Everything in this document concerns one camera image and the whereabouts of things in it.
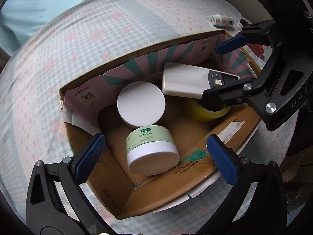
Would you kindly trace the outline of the red carton box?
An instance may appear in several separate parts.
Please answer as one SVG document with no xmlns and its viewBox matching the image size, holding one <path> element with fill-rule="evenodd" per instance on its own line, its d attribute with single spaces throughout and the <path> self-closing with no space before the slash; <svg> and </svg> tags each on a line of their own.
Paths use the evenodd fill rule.
<svg viewBox="0 0 313 235">
<path fill-rule="evenodd" d="M 257 45 L 257 44 L 253 44 L 253 43 L 248 43 L 247 47 L 257 56 L 257 57 L 261 57 L 263 56 L 264 52 L 265 52 L 265 48 L 263 45 Z"/>
</svg>

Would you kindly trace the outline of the white supplement bottle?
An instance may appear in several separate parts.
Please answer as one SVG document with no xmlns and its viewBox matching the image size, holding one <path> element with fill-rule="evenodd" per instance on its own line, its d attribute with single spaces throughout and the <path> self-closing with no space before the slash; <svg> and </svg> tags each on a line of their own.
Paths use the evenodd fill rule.
<svg viewBox="0 0 313 235">
<path fill-rule="evenodd" d="M 233 18 L 221 16 L 219 14 L 211 15 L 209 21 L 216 27 L 233 27 L 235 21 Z"/>
</svg>

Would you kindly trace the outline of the yellow tape roll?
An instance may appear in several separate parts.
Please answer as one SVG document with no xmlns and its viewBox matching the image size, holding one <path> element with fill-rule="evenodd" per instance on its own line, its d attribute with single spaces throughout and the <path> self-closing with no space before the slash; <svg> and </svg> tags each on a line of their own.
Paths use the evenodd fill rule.
<svg viewBox="0 0 313 235">
<path fill-rule="evenodd" d="M 185 102 L 185 109 L 187 115 L 191 118 L 202 123 L 208 123 L 225 116 L 230 111 L 231 107 L 224 107 L 219 111 L 209 111 L 203 108 L 196 99 L 188 99 Z"/>
</svg>

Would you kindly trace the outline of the white remote control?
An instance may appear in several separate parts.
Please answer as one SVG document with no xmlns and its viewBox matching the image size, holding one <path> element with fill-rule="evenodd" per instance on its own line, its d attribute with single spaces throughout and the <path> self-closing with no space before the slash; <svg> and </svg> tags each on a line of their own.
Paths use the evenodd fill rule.
<svg viewBox="0 0 313 235">
<path fill-rule="evenodd" d="M 166 62 L 162 92 L 165 95 L 201 99 L 203 92 L 239 80 L 240 77 L 218 70 Z"/>
</svg>

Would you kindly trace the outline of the green jar white lid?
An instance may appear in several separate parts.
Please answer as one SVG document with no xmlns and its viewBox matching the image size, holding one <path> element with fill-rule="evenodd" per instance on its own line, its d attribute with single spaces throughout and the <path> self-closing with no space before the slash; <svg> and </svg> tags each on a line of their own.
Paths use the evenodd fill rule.
<svg viewBox="0 0 313 235">
<path fill-rule="evenodd" d="M 130 172 L 139 176 L 162 174 L 180 162 L 171 133 L 158 125 L 132 131 L 126 138 L 126 154 Z"/>
</svg>

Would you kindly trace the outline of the open cardboard box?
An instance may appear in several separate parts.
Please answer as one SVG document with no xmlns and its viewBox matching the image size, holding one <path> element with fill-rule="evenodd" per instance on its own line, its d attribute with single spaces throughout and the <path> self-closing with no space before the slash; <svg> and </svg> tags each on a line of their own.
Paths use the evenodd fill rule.
<svg viewBox="0 0 313 235">
<path fill-rule="evenodd" d="M 180 163 L 156 176 L 139 176 L 127 167 L 126 138 L 132 128 L 117 111 L 121 90 L 136 81 L 160 86 L 166 62 L 199 66 L 212 61 L 220 70 L 237 75 L 256 71 L 256 63 L 242 49 L 216 54 L 215 47 L 229 38 L 229 32 L 213 30 L 156 43 L 120 55 L 61 87 L 61 109 L 72 149 L 78 151 L 98 132 L 106 138 L 106 149 L 87 182 L 116 219 L 150 213 L 176 199 L 188 198 L 192 189 L 217 173 L 206 150 L 208 136 L 223 133 L 225 145 L 237 151 L 257 129 L 259 116 L 248 105 L 205 118 L 190 99 L 166 96 L 159 125 L 171 133 Z"/>
</svg>

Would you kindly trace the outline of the patterned bed sheet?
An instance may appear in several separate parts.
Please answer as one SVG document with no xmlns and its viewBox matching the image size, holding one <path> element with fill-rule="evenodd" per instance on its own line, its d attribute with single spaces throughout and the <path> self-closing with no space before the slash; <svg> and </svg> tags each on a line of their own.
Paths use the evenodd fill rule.
<svg viewBox="0 0 313 235">
<path fill-rule="evenodd" d="M 72 154 L 60 88 L 120 55 L 209 31 L 212 14 L 244 17 L 229 0 L 86 0 L 13 53 L 1 72 L 1 191 L 19 218 L 34 163 Z"/>
</svg>

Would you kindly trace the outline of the light blue hanging cloth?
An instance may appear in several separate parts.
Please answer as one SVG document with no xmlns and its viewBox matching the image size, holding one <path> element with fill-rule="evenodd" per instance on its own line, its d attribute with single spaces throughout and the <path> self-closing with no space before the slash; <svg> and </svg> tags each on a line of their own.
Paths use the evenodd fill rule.
<svg viewBox="0 0 313 235">
<path fill-rule="evenodd" d="M 86 0 L 6 0 L 1 9 L 1 49 L 12 56 L 43 25 Z"/>
</svg>

